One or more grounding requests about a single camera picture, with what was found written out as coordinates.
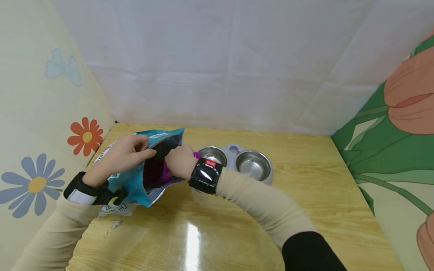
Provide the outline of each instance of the black wrist strap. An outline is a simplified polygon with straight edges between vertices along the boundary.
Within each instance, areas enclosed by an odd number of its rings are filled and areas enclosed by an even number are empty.
[[[96,196],[96,200],[93,205],[107,205],[114,198],[114,202],[112,204],[119,205],[125,198],[128,196],[128,192],[124,189],[118,189],[115,192],[110,191],[109,182],[106,181],[102,185],[98,187],[91,187],[87,184],[83,183],[83,176],[86,172],[79,172],[74,179],[69,183],[69,185],[65,188],[63,192],[65,198],[68,198],[69,195],[76,189],[86,195]]]
[[[200,158],[193,169],[188,185],[198,191],[215,194],[223,166],[215,161]]]

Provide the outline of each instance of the teal bag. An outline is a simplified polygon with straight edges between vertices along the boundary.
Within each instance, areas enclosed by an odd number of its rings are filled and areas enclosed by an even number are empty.
[[[174,176],[169,177],[169,179],[165,180],[164,182],[159,180],[151,181],[147,179],[151,178],[150,175],[153,175],[152,177],[156,177],[155,172],[152,171],[161,169],[162,173],[164,157],[170,152],[170,150],[182,145],[184,128],[173,131],[148,130],[134,134],[147,135],[149,139],[148,149],[156,150],[157,154],[153,158],[145,160],[130,170],[110,176],[108,179],[108,189],[110,189],[112,192],[120,189],[126,193],[126,197],[124,200],[122,200],[122,202],[118,202],[116,205],[110,204],[108,206],[104,206],[99,216],[104,216],[108,213],[125,213],[129,204],[139,204],[150,207],[161,197],[167,187],[174,183],[183,181],[182,178]],[[94,164],[101,160],[104,155],[110,151],[110,148],[114,144],[116,144],[116,141],[110,144],[99,155]]]

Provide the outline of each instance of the cream wall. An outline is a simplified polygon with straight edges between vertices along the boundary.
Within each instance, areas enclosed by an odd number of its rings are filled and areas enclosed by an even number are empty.
[[[50,1],[0,2],[0,123],[0,261],[9,270],[114,124]]]

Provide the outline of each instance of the white backdrop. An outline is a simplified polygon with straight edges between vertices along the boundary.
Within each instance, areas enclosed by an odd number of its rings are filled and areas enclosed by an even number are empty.
[[[53,0],[118,121],[332,134],[433,0]]]

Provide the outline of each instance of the wooden table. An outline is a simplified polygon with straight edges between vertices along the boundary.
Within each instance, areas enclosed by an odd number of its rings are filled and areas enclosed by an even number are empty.
[[[124,134],[177,127],[118,123],[97,157]],[[187,128],[184,144],[237,143],[264,152],[273,186],[294,198],[348,270],[402,270],[332,140],[324,136]],[[110,229],[114,219],[123,223]],[[236,205],[171,186],[133,216],[95,219],[70,262],[71,270],[284,270],[268,235]]]

